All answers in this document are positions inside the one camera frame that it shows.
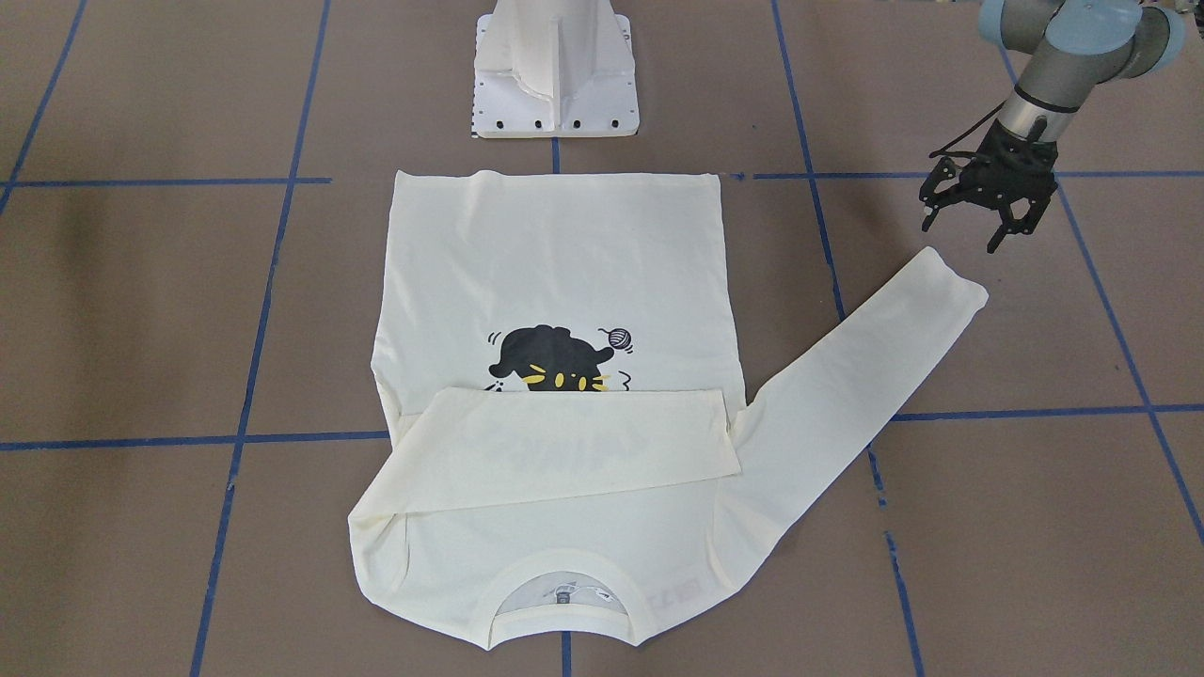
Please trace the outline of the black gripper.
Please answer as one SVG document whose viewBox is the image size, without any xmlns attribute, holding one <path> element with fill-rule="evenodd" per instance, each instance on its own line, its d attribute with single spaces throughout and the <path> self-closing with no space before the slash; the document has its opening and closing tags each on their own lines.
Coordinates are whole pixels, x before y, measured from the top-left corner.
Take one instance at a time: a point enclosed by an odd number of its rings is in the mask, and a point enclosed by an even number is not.
<svg viewBox="0 0 1204 677">
<path fill-rule="evenodd" d="M 969 163 L 970 202 L 999 214 L 999 226 L 986 247 L 988 254 L 995 254 L 1009 236 L 1035 232 L 1057 188 L 1054 179 L 1057 158 L 1054 141 L 1020 137 L 999 120 L 988 126 Z"/>
</svg>

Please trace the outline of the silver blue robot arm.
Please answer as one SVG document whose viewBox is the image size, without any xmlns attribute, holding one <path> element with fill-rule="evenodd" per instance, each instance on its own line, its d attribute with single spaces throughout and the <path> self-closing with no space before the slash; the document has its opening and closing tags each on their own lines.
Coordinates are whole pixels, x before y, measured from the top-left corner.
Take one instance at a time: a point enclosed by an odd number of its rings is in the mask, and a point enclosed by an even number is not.
<svg viewBox="0 0 1204 677">
<path fill-rule="evenodd" d="M 999 214 L 993 253 L 1007 236 L 1035 231 L 1058 187 L 1058 139 L 1088 94 L 1171 63 L 1187 27 L 1139 1 L 984 1 L 976 20 L 982 39 L 1029 57 L 960 176 L 973 204 Z"/>
</svg>

